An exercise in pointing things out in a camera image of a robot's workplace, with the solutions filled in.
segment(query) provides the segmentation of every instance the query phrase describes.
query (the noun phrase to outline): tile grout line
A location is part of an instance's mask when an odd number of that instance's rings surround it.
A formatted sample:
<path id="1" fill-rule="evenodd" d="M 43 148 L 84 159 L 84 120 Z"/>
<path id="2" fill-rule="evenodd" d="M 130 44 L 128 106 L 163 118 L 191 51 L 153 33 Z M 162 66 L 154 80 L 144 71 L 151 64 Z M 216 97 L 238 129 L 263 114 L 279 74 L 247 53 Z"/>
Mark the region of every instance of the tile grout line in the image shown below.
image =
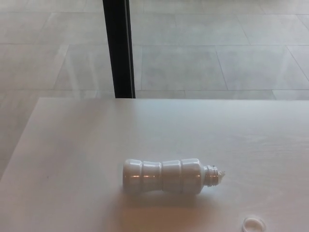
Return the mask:
<path id="1" fill-rule="evenodd" d="M 299 63 L 297 62 L 296 58 L 294 57 L 294 55 L 292 54 L 292 52 L 290 51 L 289 47 L 287 45 L 285 45 L 286 49 L 288 49 L 289 53 L 291 54 L 291 56 L 293 57 L 293 59 L 295 60 L 296 64 L 299 66 L 300 70 L 302 71 L 303 75 L 305 76 L 305 78 L 307 79 L 307 81 L 309 82 L 308 77 L 306 76 L 305 72 L 303 71 L 303 69 L 300 67 Z"/>
<path id="2" fill-rule="evenodd" d="M 44 27 L 45 27 L 47 21 L 50 19 L 51 16 L 52 16 L 52 13 L 49 13 L 49 16 L 47 17 L 47 19 L 45 20 L 45 22 L 44 22 L 42 28 L 40 29 L 40 33 L 39 33 L 39 35 L 38 35 L 36 41 L 34 42 L 34 45 L 40 45 L 40 44 L 39 44 L 39 39 L 40 39 L 40 37 L 41 37 L 42 31 L 43 31 L 43 29 L 44 29 Z"/>
<path id="3" fill-rule="evenodd" d="M 275 93 L 274 93 L 274 90 L 272 90 L 271 93 L 272 93 L 272 95 L 274 96 L 274 99 L 275 99 L 275 100 L 278 100 L 278 99 L 276 98 L 276 95 L 275 95 Z"/>
<path id="4" fill-rule="evenodd" d="M 309 28 L 304 24 L 303 20 L 301 20 L 299 17 L 299 14 L 296 14 L 296 17 L 298 18 L 298 20 L 307 28 L 307 30 L 309 31 Z"/>
<path id="5" fill-rule="evenodd" d="M 247 36 L 247 34 L 246 34 L 246 32 L 245 32 L 245 30 L 244 30 L 244 28 L 243 28 L 243 26 L 242 26 L 240 20 L 239 20 L 239 18 L 238 18 L 238 15 L 236 14 L 235 16 L 236 16 L 237 21 L 239 22 L 239 24 L 240 24 L 240 26 L 241 26 L 241 29 L 242 29 L 243 33 L 245 34 L 245 36 L 246 36 L 246 38 L 247 38 L 247 41 L 248 41 L 249 45 L 251 45 L 250 40 L 249 40 L 249 38 L 248 38 L 248 36 Z"/>
<path id="6" fill-rule="evenodd" d="M 144 63 L 144 59 L 143 59 L 143 53 L 144 53 L 144 46 L 141 46 L 141 69 L 140 69 L 140 89 L 143 90 L 143 63 Z"/>
<path id="7" fill-rule="evenodd" d="M 60 67 L 60 69 L 59 69 L 59 72 L 58 72 L 57 78 L 56 78 L 56 80 L 55 80 L 55 82 L 54 82 L 54 84 L 53 84 L 53 90 L 55 90 L 56 83 L 57 83 L 57 81 L 58 81 L 58 79 L 59 79 L 59 76 L 60 76 L 60 73 L 61 73 L 62 67 L 63 67 L 63 65 L 64 65 L 64 63 L 65 63 L 65 61 L 66 61 L 67 54 L 68 54 L 68 52 L 69 52 L 69 48 L 70 48 L 70 46 L 71 46 L 71 45 L 69 44 L 69 45 L 65 45 L 65 46 L 68 46 L 68 48 L 67 48 L 66 54 L 64 55 L 64 59 L 63 59 L 63 62 L 62 62 L 62 64 L 61 64 L 61 67 Z"/>
<path id="8" fill-rule="evenodd" d="M 86 5 L 87 5 L 88 1 L 89 1 L 89 0 L 85 0 L 85 4 L 84 4 L 84 6 L 83 6 L 83 13 L 85 13 Z"/>
<path id="9" fill-rule="evenodd" d="M 223 73 L 223 70 L 222 70 L 221 62 L 220 62 L 220 60 L 219 60 L 219 55 L 218 55 L 218 51 L 217 51 L 216 46 L 214 47 L 214 50 L 216 51 L 217 60 L 218 60 L 218 62 L 219 62 L 219 66 L 220 66 L 220 70 L 221 70 L 221 73 L 222 73 L 222 77 L 223 77 L 223 80 L 224 80 L 224 83 L 225 83 L 226 90 L 228 90 L 227 83 L 226 83 L 226 80 L 225 80 L 225 77 L 224 77 L 224 73 Z"/>

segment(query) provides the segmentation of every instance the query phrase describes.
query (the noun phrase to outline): floor tile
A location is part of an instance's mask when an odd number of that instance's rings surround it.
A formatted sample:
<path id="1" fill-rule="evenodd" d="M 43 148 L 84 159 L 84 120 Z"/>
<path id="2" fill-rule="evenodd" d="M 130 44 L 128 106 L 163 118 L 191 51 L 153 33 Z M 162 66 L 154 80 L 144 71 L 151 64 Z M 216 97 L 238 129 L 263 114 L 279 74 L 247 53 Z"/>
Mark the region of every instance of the floor tile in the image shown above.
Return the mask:
<path id="1" fill-rule="evenodd" d="M 84 12 L 104 12 L 102 0 L 86 0 Z"/>
<path id="2" fill-rule="evenodd" d="M 309 14 L 307 0 L 260 0 L 266 14 Z"/>
<path id="3" fill-rule="evenodd" d="M 8 91 L 0 107 L 0 160 L 8 160 L 39 97 L 95 98 L 96 91 Z"/>
<path id="4" fill-rule="evenodd" d="M 0 13 L 0 44 L 35 43 L 49 13 Z"/>
<path id="5" fill-rule="evenodd" d="M 4 98 L 5 98 L 5 91 L 4 90 L 0 90 L 0 106 L 1 106 L 1 103 L 2 103 L 2 101 L 4 100 Z"/>
<path id="6" fill-rule="evenodd" d="M 144 12 L 144 0 L 129 0 L 130 13 L 143 13 Z"/>
<path id="7" fill-rule="evenodd" d="M 309 100 L 309 90 L 273 90 L 277 100 Z"/>
<path id="8" fill-rule="evenodd" d="M 98 90 L 96 98 L 114 99 L 115 98 L 115 92 L 113 91 L 113 89 L 111 89 L 110 91 L 108 91 L 108 90 L 103 90 L 103 91 Z"/>
<path id="9" fill-rule="evenodd" d="M 309 30 L 296 15 L 238 15 L 250 44 L 309 44 Z"/>
<path id="10" fill-rule="evenodd" d="M 135 45 L 169 45 L 177 40 L 172 14 L 131 14 L 131 31 Z"/>
<path id="11" fill-rule="evenodd" d="M 309 29 L 309 14 L 298 15 L 297 17 Z"/>
<path id="12" fill-rule="evenodd" d="M 226 89 L 214 47 L 144 46 L 143 90 Z"/>
<path id="13" fill-rule="evenodd" d="M 4 171 L 8 165 L 9 161 L 8 160 L 0 160 L 0 180 L 4 174 Z"/>
<path id="14" fill-rule="evenodd" d="M 52 13 L 39 44 L 106 44 L 103 13 Z"/>
<path id="15" fill-rule="evenodd" d="M 292 56 L 300 66 L 304 74 L 309 78 L 309 46 L 288 46 Z"/>
<path id="16" fill-rule="evenodd" d="M 140 90 L 136 91 L 136 98 L 149 98 L 149 99 L 184 99 L 183 90 Z"/>
<path id="17" fill-rule="evenodd" d="M 271 90 L 185 91 L 188 99 L 273 100 Z"/>
<path id="18" fill-rule="evenodd" d="M 27 11 L 32 12 L 82 12 L 86 0 L 29 0 Z"/>
<path id="19" fill-rule="evenodd" d="M 113 89 L 111 60 L 107 45 L 71 45 L 55 89 Z"/>
<path id="20" fill-rule="evenodd" d="M 229 90 L 309 89 L 285 46 L 218 46 Z"/>
<path id="21" fill-rule="evenodd" d="M 203 13 L 202 0 L 144 0 L 145 13 Z"/>
<path id="22" fill-rule="evenodd" d="M 203 8 L 208 14 L 264 14 L 256 0 L 204 0 Z"/>
<path id="23" fill-rule="evenodd" d="M 52 89 L 66 45 L 0 45 L 0 89 Z"/>
<path id="24" fill-rule="evenodd" d="M 130 13 L 143 13 L 143 0 L 130 0 Z M 102 0 L 87 0 L 84 12 L 104 12 Z"/>
<path id="25" fill-rule="evenodd" d="M 234 15 L 177 14 L 176 24 L 181 45 L 249 44 Z"/>
<path id="26" fill-rule="evenodd" d="M 22 11 L 28 0 L 1 0 L 0 12 Z"/>
<path id="27" fill-rule="evenodd" d="M 133 64 L 135 90 L 141 90 L 142 46 L 133 46 Z"/>

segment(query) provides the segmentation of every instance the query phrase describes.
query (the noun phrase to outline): bottle neck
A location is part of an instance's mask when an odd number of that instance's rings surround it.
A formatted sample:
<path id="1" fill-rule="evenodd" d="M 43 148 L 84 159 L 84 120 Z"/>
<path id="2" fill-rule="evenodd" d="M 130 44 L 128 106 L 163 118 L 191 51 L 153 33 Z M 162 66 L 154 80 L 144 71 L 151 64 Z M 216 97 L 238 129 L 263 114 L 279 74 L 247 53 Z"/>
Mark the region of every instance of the bottle neck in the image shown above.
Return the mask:
<path id="1" fill-rule="evenodd" d="M 204 185 L 208 187 L 218 185 L 225 175 L 225 172 L 219 172 L 215 166 L 204 166 L 204 171 Z"/>

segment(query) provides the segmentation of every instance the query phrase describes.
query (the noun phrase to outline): white table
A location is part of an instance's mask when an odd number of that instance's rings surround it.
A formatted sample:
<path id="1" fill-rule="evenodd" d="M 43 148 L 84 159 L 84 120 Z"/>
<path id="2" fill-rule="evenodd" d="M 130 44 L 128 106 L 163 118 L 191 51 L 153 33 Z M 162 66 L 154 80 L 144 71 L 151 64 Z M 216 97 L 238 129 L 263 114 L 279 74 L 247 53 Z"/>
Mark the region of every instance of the white table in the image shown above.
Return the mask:
<path id="1" fill-rule="evenodd" d="M 196 197 L 121 193 L 127 158 L 226 171 Z M 40 99 L 0 183 L 0 232 L 308 231 L 309 103 Z"/>

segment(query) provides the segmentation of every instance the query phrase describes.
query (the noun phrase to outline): white plastic bottle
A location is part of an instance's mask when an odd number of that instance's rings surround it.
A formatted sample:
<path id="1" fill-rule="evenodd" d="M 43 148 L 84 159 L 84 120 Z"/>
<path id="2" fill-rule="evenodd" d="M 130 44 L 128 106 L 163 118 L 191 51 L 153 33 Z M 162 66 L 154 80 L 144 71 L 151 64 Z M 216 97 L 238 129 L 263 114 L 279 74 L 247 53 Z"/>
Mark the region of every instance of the white plastic bottle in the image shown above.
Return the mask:
<path id="1" fill-rule="evenodd" d="M 138 194 L 154 190 L 178 194 L 199 194 L 204 186 L 216 186 L 225 172 L 203 166 L 198 159 L 147 162 L 127 159 L 123 167 L 123 188 Z"/>

